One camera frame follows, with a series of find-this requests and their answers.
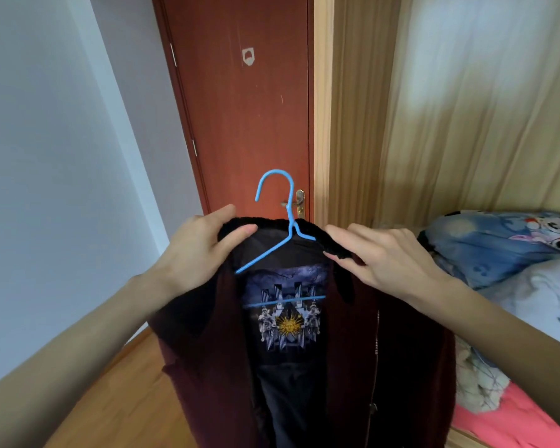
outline door handle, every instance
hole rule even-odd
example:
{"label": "door handle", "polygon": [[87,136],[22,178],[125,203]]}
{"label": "door handle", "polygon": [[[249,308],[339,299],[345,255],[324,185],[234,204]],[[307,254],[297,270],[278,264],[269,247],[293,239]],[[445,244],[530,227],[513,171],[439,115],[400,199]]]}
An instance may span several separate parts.
{"label": "door handle", "polygon": [[[292,203],[293,207],[297,208],[297,217],[305,218],[305,192],[302,190],[297,190],[295,192],[296,200]],[[287,202],[283,201],[280,206],[286,207]]]}

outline hand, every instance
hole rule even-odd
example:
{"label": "hand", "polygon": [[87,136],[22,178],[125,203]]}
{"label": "hand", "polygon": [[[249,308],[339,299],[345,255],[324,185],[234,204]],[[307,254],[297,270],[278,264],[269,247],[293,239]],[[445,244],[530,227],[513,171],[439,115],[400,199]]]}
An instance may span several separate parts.
{"label": "hand", "polygon": [[154,310],[208,281],[232,249],[257,231],[257,225],[240,226],[218,242],[220,228],[235,215],[236,208],[229,204],[207,216],[189,218],[172,236],[164,254],[144,274],[164,291],[153,302]]}
{"label": "hand", "polygon": [[325,255],[363,283],[410,303],[421,312],[446,292],[455,278],[440,269],[408,229],[376,230],[352,224],[347,229],[328,225],[337,243],[364,262]]}

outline forearm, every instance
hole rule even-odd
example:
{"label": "forearm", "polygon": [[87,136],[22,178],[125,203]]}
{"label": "forearm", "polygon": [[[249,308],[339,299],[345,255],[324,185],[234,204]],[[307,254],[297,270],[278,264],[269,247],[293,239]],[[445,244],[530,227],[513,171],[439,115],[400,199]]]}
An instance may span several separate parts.
{"label": "forearm", "polygon": [[442,301],[430,316],[496,363],[560,425],[560,343],[462,283]]}
{"label": "forearm", "polygon": [[0,448],[42,447],[84,391],[145,322],[135,277],[0,380]]}

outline pink bedsheet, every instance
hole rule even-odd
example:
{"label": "pink bedsheet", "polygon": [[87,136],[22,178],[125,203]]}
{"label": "pink bedsheet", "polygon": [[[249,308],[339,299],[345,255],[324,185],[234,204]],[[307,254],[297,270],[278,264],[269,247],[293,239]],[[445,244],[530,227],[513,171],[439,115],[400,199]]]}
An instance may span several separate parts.
{"label": "pink bedsheet", "polygon": [[497,410],[474,414],[457,405],[452,425],[493,448],[560,448],[560,426],[512,383]]}

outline dark red jacket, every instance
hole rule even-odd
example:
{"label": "dark red jacket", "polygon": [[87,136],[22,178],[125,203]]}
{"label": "dark red jacket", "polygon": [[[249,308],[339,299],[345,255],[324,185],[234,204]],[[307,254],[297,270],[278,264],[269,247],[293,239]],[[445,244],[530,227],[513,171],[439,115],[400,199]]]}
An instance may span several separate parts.
{"label": "dark red jacket", "polygon": [[[253,391],[234,270],[286,236],[288,221],[236,218],[219,237],[253,222],[258,232],[212,280],[149,321],[161,340],[164,372],[203,448],[273,446],[261,423],[265,402]],[[349,255],[315,225],[299,220],[299,226],[317,242],[293,236],[277,250],[281,261],[306,264],[307,248]],[[331,276],[325,299],[330,445],[443,448],[455,406],[453,334],[338,266]]]}

